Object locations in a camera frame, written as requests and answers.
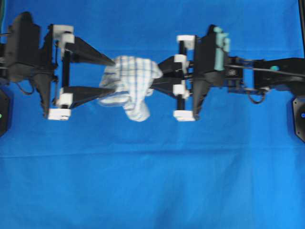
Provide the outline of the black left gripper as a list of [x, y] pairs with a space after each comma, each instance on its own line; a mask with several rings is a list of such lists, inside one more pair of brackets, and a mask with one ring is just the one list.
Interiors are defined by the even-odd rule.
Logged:
[[[114, 61], [73, 35], [72, 26], [51, 24], [48, 29], [40, 46], [40, 26], [33, 22], [29, 12], [18, 15], [8, 28], [5, 67], [10, 82], [27, 80], [38, 91], [45, 118], [66, 121], [71, 115], [70, 109], [115, 92], [109, 88], [69, 86], [70, 63], [114, 66]], [[57, 81], [54, 71], [58, 66], [53, 62], [53, 46], [61, 53], [62, 88], [55, 99], [56, 107], [50, 108], [51, 83]]]

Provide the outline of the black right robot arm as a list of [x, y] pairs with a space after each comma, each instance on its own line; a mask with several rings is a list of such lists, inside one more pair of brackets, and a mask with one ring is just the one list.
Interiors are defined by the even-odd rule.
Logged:
[[[179, 53], [159, 63], [163, 76], [151, 88], [177, 101], [177, 121], [197, 121], [212, 87], [245, 94], [259, 104], [271, 89], [305, 95], [305, 60], [286, 58], [272, 61], [230, 56], [231, 40], [220, 27], [210, 25], [203, 37], [177, 36]], [[251, 96], [261, 96], [256, 101]]]

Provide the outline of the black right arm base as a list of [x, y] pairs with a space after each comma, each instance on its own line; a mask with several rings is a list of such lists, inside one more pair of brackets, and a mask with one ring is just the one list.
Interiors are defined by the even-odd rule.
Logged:
[[294, 129], [296, 136], [305, 141], [305, 99], [296, 97], [293, 100]]

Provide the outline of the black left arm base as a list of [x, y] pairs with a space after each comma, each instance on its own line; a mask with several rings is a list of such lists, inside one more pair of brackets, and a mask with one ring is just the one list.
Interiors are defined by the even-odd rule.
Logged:
[[10, 98], [0, 90], [0, 136], [2, 137], [10, 126]]

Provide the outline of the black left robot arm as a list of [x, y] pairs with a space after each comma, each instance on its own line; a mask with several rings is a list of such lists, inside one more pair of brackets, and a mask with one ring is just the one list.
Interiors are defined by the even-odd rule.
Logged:
[[4, 34], [6, 43], [0, 45], [2, 83], [29, 81], [41, 98], [43, 117], [68, 120], [71, 110], [113, 89], [70, 86], [70, 64], [89, 63], [114, 66], [115, 63], [80, 37], [70, 25], [50, 24], [40, 46], [41, 28], [29, 12], [18, 15]]

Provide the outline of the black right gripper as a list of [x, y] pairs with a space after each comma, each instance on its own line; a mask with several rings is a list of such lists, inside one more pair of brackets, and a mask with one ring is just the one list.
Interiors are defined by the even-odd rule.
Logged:
[[[205, 36], [179, 35], [179, 54], [158, 64], [162, 77], [155, 79], [152, 89], [177, 99], [173, 116], [177, 121], [197, 121], [202, 104], [212, 86], [221, 86], [225, 76], [216, 71], [215, 25], [210, 25]], [[224, 65], [228, 60], [225, 55]]]

